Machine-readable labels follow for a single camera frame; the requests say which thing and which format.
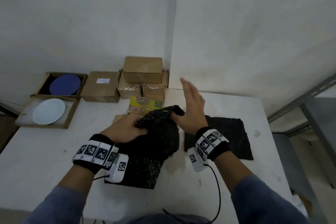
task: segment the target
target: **black cable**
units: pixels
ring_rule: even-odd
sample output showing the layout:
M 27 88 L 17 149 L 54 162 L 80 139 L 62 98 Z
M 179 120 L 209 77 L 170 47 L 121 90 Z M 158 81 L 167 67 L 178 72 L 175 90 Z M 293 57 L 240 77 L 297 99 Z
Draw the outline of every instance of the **black cable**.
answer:
M 211 170 L 212 170 L 212 172 L 213 172 L 213 174 L 214 174 L 214 176 L 215 176 L 215 178 L 216 178 L 216 182 L 217 182 L 217 186 L 218 186 L 218 194 L 219 194 L 219 207 L 218 207 L 218 212 L 217 212 L 217 214 L 216 214 L 216 217 L 215 217 L 212 221 L 210 221 L 210 222 L 203 223 L 203 224 L 211 224 L 212 222 L 214 222 L 214 221 L 217 219 L 217 217 L 218 217 L 218 215 L 219 215 L 219 212 L 220 212 L 220 210 L 221 210 L 221 190 L 220 190 L 220 188 L 219 188 L 219 183 L 218 183 L 218 179 L 217 179 L 217 176 L 216 176 L 216 174 L 215 174 L 215 171 L 213 171 L 212 167 L 209 166 L 208 164 L 204 164 L 204 165 L 207 166 L 207 167 L 210 167 L 210 168 L 211 168 Z M 172 215 L 171 213 L 168 213 L 165 209 L 162 209 L 162 210 L 163 210 L 164 213 L 169 214 L 169 215 L 172 216 L 175 220 L 177 220 L 177 221 L 179 221 L 179 222 L 181 222 L 181 223 L 199 224 L 199 223 L 195 223 L 195 222 L 184 221 L 184 220 L 182 220 L 182 219 L 180 219 L 180 218 L 178 218 L 178 217 Z
M 93 180 L 98 180 L 98 179 L 100 179 L 100 178 L 104 178 L 104 177 L 110 177 L 110 175 L 100 176 L 100 177 L 94 178 Z

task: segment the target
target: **white table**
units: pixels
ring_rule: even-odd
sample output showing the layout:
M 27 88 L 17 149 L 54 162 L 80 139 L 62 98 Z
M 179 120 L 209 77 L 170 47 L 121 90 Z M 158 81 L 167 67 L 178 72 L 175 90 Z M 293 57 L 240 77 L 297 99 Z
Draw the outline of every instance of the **white table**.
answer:
M 291 201 L 291 193 L 261 101 L 256 98 L 202 93 L 205 114 L 240 118 L 250 140 L 254 161 L 243 163 L 268 186 Z M 83 99 L 68 129 L 20 128 L 0 154 L 0 207 L 32 211 L 71 167 L 71 158 L 82 143 L 123 114 L 128 100 L 118 104 L 85 102 Z M 165 106 L 185 109 L 182 90 L 168 89 Z M 198 214 L 212 219 L 218 209 L 215 177 L 207 168 L 193 171 L 180 149 L 163 164 L 154 190 L 93 182 L 84 217 L 117 221 L 149 213 Z M 237 223 L 230 193 L 215 168 L 221 188 L 222 207 L 216 223 Z

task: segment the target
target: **blue plate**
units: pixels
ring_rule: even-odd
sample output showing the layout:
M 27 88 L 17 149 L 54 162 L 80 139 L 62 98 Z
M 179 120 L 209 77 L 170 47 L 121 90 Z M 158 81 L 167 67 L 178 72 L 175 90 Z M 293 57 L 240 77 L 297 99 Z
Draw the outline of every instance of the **blue plate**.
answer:
M 57 77 L 49 86 L 52 95 L 69 96 L 81 86 L 81 80 L 74 74 L 64 74 Z

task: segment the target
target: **yellow package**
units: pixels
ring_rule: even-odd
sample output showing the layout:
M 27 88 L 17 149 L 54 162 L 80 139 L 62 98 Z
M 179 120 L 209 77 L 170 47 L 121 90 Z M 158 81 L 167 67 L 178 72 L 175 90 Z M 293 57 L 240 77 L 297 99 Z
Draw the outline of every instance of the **yellow package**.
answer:
M 147 114 L 150 111 L 161 109 L 162 107 L 162 101 L 132 96 L 129 101 L 128 110 L 140 114 Z

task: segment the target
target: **wristband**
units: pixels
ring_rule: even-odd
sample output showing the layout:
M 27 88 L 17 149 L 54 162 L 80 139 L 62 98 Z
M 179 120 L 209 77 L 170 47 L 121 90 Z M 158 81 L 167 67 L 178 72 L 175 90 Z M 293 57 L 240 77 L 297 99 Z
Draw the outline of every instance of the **wristband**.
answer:
M 103 168 L 110 170 L 119 148 L 107 137 L 94 134 L 73 157 L 73 164 L 89 169 L 94 174 Z
M 229 140 L 216 129 L 204 127 L 196 133 L 195 152 L 206 161 L 212 161 L 223 152 L 229 151 Z

